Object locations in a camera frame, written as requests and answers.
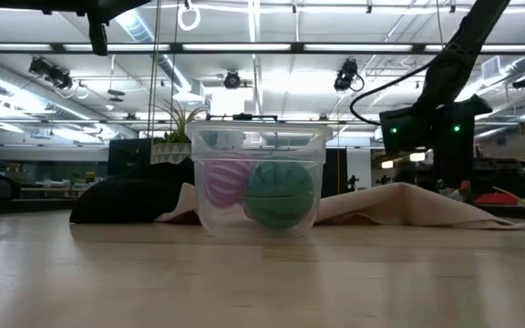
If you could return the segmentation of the green striped melon toy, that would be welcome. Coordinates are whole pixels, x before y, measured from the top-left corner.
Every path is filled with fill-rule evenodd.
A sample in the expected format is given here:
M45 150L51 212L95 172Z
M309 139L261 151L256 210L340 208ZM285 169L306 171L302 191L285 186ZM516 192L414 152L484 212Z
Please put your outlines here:
M298 225L314 204L314 181L300 162L260 161L242 197L252 220L287 230Z

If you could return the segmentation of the black cloth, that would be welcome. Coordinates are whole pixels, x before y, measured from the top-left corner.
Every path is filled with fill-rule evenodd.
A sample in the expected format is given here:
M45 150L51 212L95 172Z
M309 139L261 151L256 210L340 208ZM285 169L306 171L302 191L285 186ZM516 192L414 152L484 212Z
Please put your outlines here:
M194 183L194 163L159 163L105 179L82 194L70 213L74 224L153 222L178 205L182 185Z

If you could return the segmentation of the beige cloth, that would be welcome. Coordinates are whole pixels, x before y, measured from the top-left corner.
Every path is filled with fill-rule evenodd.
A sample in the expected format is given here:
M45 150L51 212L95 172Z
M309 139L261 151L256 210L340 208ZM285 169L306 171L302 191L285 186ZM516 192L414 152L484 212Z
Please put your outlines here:
M248 219L239 203L227 209L210 204L204 190L182 185L178 205L156 222L184 222L186 214L196 215L198 223L216 235L287 234L303 235L316 223L411 225L476 230L521 230L524 223L498 218L467 203L453 200L418 186L395 182L327 198L314 192L314 204L307 216L287 230L270 229Z

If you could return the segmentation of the black clamp on rail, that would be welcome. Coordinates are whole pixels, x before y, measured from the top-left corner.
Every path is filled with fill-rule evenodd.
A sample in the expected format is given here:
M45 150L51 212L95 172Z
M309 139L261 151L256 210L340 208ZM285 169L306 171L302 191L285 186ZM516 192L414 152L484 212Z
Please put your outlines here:
M255 122L274 122L279 121L277 116L274 115L253 115L253 114L233 114L233 115L212 115L207 114L206 119L208 121L255 121Z

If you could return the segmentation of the black upright panel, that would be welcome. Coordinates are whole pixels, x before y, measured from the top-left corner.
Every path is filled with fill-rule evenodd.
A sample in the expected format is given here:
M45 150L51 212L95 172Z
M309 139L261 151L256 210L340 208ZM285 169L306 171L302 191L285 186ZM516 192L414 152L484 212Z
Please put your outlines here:
M347 192L346 149L327 149L323 170L322 197L327 198Z

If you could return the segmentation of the succulent in white geometric pot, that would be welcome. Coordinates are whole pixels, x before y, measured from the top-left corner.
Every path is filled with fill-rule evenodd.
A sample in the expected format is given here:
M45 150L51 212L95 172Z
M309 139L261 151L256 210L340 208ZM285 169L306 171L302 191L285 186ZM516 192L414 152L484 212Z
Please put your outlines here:
M172 163L179 164L191 155L190 139L186 136L189 123L195 121L199 115L207 114L207 106L198 105L196 108L187 108L177 100L166 101L165 106L152 105L151 109L159 109L170 115L170 131L151 148L151 164Z

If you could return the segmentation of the red storage bin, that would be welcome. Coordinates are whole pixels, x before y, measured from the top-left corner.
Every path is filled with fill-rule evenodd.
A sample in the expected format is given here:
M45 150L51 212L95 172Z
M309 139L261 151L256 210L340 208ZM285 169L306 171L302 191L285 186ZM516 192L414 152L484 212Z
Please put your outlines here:
M486 193L477 197L474 202L476 204L485 204L485 205L508 205L516 206L519 201L517 198L505 194L505 193Z

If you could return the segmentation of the black box speaker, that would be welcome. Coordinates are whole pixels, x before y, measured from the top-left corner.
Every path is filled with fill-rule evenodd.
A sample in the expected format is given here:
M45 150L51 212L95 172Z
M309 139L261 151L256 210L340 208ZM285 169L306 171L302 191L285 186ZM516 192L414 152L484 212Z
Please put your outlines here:
M108 145L108 175L150 164L152 141L149 138L113 139Z

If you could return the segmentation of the black horizontal frame rail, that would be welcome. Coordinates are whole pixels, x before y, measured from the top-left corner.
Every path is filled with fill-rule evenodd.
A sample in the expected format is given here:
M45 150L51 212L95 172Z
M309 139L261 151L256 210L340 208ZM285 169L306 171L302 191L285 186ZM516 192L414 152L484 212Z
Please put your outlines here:
M274 120L213 120L217 123L238 123L238 122L251 122L251 123L277 123ZM23 119L23 118L0 118L0 123L6 124L107 124L107 125L173 125L173 120L112 120L112 119ZM367 123L360 120L279 120L278 123L289 123L289 124L322 124L322 125L354 125L354 126L366 126ZM481 121L477 120L476 126L487 126L487 127L513 127L518 125L524 125L525 121Z

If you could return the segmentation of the pink white striped produce toy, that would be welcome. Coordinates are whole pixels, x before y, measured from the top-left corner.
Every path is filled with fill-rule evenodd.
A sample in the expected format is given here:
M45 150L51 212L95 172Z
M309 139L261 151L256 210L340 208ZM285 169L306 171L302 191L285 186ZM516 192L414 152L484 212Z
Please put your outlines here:
M245 151L233 149L204 163L205 194L216 208L227 209L239 203L254 170L254 160Z

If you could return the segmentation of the clear plastic tupperware container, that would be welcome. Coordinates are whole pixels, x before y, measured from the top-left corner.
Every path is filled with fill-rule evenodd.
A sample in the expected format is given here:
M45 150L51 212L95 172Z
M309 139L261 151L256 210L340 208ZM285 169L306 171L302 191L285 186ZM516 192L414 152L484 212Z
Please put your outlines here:
M314 191L321 198L326 144L333 131L324 125L289 123L217 123L196 121L187 126L194 163L194 187L204 190L204 163L221 157L222 153L238 149L252 156L254 167L260 161L295 161L302 163L314 181ZM245 234L216 236L302 236L287 234Z

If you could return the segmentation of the black ceiling track light cluster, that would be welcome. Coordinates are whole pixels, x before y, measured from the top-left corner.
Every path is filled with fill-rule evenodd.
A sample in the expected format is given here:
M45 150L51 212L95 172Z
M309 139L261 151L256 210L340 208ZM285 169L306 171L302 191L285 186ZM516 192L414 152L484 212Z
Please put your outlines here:
M33 57L28 72L42 77L54 88L68 90L73 86L70 71L47 62L43 57Z

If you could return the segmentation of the black overhead frame beam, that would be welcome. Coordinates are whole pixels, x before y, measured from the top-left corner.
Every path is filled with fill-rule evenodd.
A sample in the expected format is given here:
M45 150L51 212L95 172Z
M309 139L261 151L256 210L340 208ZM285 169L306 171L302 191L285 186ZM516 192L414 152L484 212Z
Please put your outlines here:
M425 55L444 50L441 44L422 43L114 43L110 54L357 54ZM84 43L0 43L0 53L10 54L91 54L93 47Z

